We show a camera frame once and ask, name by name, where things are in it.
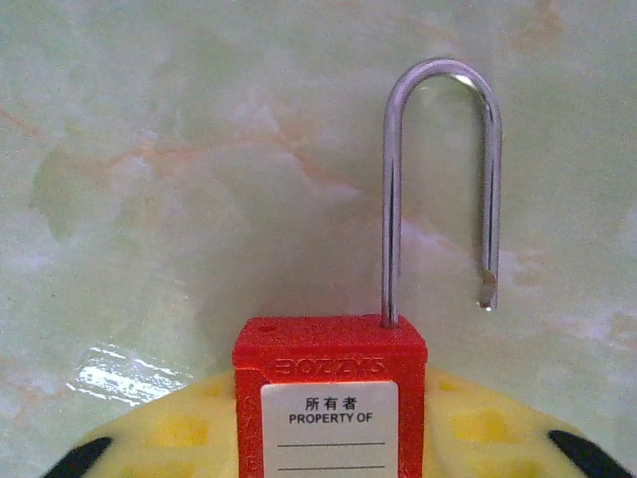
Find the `property label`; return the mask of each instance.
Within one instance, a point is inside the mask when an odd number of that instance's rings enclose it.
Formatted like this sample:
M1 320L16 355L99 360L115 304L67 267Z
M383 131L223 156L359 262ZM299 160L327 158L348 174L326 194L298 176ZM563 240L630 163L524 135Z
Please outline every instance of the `property label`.
M265 385L264 476L398 476L393 381Z

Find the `shackle tip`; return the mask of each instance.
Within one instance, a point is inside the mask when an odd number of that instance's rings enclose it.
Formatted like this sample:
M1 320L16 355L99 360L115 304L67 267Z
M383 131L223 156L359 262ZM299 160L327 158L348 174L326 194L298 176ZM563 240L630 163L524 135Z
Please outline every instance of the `shackle tip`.
M486 269L482 275L482 286L480 288L480 307L486 311L492 311L496 307L496 291L498 290L498 279L493 271Z

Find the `label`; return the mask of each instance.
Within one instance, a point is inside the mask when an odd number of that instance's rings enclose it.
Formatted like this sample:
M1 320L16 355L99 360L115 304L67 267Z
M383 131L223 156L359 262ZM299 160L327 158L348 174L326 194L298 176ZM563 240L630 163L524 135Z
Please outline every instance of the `label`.
M393 381L265 385L264 477L398 476Z

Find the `orange marble vein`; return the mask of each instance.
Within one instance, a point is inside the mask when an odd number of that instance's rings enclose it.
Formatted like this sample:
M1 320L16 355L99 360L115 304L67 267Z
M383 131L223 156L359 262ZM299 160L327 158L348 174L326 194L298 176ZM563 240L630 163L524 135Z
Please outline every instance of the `orange marble vein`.
M515 32L512 48L519 53L532 53L550 47L564 33L564 24L553 9L552 0L535 0L527 12L526 24Z

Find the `black rubber edge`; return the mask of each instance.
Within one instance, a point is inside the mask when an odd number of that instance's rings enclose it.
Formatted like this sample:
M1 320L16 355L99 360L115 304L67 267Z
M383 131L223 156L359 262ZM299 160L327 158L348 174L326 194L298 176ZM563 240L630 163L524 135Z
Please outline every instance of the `black rubber edge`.
M112 438L105 436L74 448L42 478L80 478L89 471L111 444Z
M588 478L635 478L592 441L562 430L550 431L548 438Z

